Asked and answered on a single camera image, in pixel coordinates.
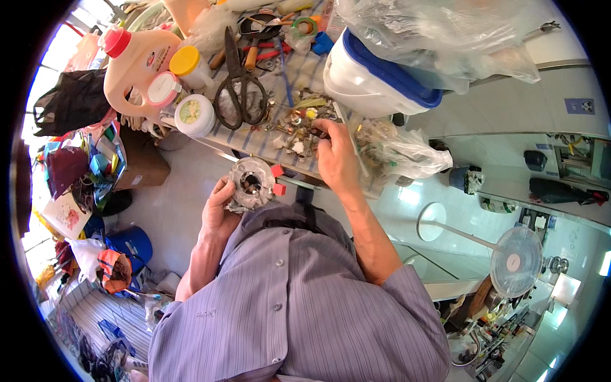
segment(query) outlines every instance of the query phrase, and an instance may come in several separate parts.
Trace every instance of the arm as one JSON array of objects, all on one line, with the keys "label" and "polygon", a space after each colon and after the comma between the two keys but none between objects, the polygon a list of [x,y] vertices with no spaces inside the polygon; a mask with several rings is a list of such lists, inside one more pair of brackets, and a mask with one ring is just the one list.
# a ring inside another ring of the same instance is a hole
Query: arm
[{"label": "arm", "polygon": [[352,226],[357,258],[367,281],[381,285],[401,268],[397,250],[373,215],[358,180],[359,165],[346,125],[316,120],[315,126],[329,133],[331,141],[318,143],[318,170],[338,195]]},{"label": "arm", "polygon": [[191,251],[191,261],[185,275],[178,283],[176,301],[185,301],[195,292],[214,280],[227,240],[238,227],[241,217],[225,207],[233,196],[235,184],[222,177],[202,212],[202,229],[197,244]]}]

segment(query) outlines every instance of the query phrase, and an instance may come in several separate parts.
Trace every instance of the blue pipe fitting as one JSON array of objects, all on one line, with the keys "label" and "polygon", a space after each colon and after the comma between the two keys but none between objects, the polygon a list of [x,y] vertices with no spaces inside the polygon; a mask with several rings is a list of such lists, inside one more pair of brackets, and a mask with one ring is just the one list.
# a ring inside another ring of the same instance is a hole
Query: blue pipe fitting
[{"label": "blue pipe fitting", "polygon": [[331,48],[333,48],[334,42],[325,32],[321,31],[317,33],[316,37],[314,37],[314,41],[315,43],[312,45],[312,50],[319,56],[323,53],[330,52]]}]

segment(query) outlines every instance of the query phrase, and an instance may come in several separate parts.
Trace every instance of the pink lid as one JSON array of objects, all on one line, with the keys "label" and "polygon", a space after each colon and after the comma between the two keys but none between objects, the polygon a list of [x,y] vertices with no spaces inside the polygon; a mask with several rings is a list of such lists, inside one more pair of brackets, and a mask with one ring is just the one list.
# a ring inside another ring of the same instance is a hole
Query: pink lid
[{"label": "pink lid", "polygon": [[163,72],[157,75],[148,86],[148,102],[159,108],[171,104],[178,93],[183,90],[178,78],[172,72]]},{"label": "pink lid", "polygon": [[98,46],[111,58],[123,53],[131,40],[131,33],[122,27],[111,25],[100,37]]}]

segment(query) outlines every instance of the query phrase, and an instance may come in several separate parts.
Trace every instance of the tape roll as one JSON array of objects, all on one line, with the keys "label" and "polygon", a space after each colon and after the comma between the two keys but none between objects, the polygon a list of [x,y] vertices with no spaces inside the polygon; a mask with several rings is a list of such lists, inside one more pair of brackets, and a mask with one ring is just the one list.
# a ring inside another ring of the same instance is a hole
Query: tape roll
[{"label": "tape roll", "polygon": [[[308,26],[308,30],[306,33],[303,33],[300,29],[299,29],[299,25],[300,24],[307,24]],[[305,36],[312,36],[312,35],[316,35],[316,33],[318,33],[318,24],[316,24],[316,21],[312,20],[309,17],[301,17],[298,18],[297,20],[295,20],[295,22],[293,22],[293,25],[291,25],[291,27],[297,29],[297,31],[299,31],[299,34],[301,35],[300,37],[305,37]]]}]

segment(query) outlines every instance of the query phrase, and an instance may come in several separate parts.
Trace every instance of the green tape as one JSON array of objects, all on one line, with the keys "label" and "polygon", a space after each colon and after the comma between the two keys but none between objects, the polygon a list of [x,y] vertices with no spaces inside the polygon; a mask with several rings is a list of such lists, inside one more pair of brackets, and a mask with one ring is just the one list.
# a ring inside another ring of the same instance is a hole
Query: green tape
[{"label": "green tape", "polygon": [[[299,28],[297,28],[297,26],[301,23],[307,23],[308,25],[310,25],[310,28],[312,29],[312,31],[308,34],[301,33]],[[293,22],[293,25],[291,25],[291,27],[295,28],[299,32],[299,35],[300,35],[299,37],[316,35],[316,33],[318,33],[318,24],[316,24],[316,21],[312,20],[309,17],[298,18],[297,20]]]}]

